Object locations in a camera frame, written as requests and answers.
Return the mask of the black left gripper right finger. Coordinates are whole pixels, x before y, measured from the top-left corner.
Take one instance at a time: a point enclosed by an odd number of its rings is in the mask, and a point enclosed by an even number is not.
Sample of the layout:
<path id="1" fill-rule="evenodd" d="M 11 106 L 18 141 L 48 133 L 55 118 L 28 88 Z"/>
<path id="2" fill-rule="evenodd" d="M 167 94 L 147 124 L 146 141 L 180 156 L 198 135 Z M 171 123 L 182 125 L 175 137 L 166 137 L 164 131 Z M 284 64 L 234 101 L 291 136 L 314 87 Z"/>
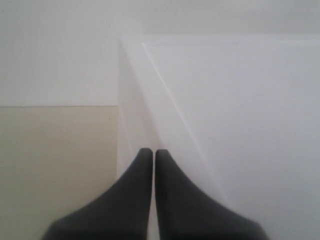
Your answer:
<path id="1" fill-rule="evenodd" d="M 166 149 L 155 153 L 155 201 L 162 240 L 267 240 L 255 221 L 199 189 Z"/>

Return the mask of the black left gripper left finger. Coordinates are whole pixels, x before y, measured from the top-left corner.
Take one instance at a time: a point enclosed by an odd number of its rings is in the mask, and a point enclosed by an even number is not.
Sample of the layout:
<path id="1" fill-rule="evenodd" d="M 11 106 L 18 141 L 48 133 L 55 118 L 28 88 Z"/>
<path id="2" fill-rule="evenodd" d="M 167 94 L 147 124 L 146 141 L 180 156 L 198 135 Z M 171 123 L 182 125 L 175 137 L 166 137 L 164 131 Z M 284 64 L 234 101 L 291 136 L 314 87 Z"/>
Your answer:
<path id="1" fill-rule="evenodd" d="M 152 183 L 153 152 L 141 148 L 107 191 L 88 205 L 54 221 L 43 239 L 147 239 Z"/>

